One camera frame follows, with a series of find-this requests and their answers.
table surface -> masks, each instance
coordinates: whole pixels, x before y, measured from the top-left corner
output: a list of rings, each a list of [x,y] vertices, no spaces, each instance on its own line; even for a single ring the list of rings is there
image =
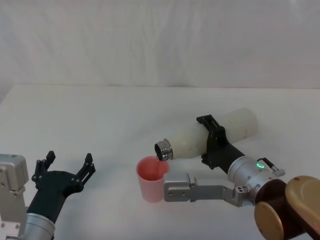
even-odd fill
[[[284,168],[284,181],[298,175],[320,178],[319,103],[316,89],[15,85],[0,105],[0,153],[23,155],[29,177],[49,150],[56,154],[50,169],[71,173],[92,153],[96,173],[65,202],[57,240],[262,240],[251,205],[145,202],[136,164],[154,155],[154,143],[181,122],[247,107],[257,115],[259,133],[237,142],[237,148]],[[199,157],[169,164],[171,170],[230,185],[220,169],[210,170]],[[27,205],[35,193],[29,181]]]

white wall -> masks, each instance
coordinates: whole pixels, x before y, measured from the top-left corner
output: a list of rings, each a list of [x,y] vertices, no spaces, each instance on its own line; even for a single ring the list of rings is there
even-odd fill
[[[1,0],[0,79],[319,88],[320,1]]]

